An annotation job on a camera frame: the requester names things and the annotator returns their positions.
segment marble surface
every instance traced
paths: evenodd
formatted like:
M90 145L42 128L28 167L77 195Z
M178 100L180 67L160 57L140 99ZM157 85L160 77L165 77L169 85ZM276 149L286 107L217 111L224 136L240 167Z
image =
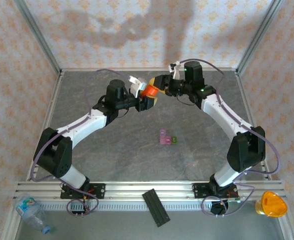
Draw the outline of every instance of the marble surface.
M149 81L167 74L161 71L123 72ZM218 72L204 71L206 84L217 85ZM129 81L110 72L65 72L54 109L51 127L65 126L88 112L83 89L87 83L92 105L105 94L112 79ZM246 111L234 72L226 72L220 89L222 98L243 119ZM73 150L73 165L91 181L207 181L227 161L230 142L210 116L195 105L159 93L157 104L146 111L131 108L124 117L114 120L81 141ZM181 101L188 102L182 96ZM160 145L159 131L177 136L178 144ZM38 171L38 177L47 174ZM249 180L263 179L248 175Z

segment small block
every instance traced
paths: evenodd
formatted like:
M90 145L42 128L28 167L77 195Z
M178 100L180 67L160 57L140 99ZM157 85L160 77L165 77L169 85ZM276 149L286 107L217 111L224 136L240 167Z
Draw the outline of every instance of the small block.
M165 137L165 141L166 141L166 145L170 145L171 144L171 137L170 136L166 136Z
M166 138L161 136L159 142L160 142L161 145L165 145L166 144Z
M171 137L171 143L172 144L177 144L177 137L176 136Z
M165 129L161 129L160 130L160 136L161 137L165 137L166 136L166 130Z

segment pink block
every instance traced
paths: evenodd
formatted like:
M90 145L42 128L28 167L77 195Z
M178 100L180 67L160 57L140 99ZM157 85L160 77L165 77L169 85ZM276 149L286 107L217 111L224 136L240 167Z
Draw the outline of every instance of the pink block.
M161 129L160 130L160 137L165 137L166 136L166 130L165 129Z
M171 144L171 136L165 136L166 145Z
M166 138L165 137L163 137L163 136L160 137L160 144L161 145L165 145L166 144Z

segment plastic water bottle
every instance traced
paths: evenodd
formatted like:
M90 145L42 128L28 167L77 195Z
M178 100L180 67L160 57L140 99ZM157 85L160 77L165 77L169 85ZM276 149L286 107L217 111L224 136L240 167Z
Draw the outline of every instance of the plastic water bottle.
M33 197L28 194L19 196L14 207L28 225L40 230L43 234L50 232L51 227L47 223L47 217Z

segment black bar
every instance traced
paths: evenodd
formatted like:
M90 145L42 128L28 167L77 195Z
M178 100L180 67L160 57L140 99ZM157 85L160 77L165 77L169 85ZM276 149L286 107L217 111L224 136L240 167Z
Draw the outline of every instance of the black bar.
M145 200L149 211L158 227L170 221L170 218L165 208L163 207L155 189L149 190L148 192L142 194L142 197Z

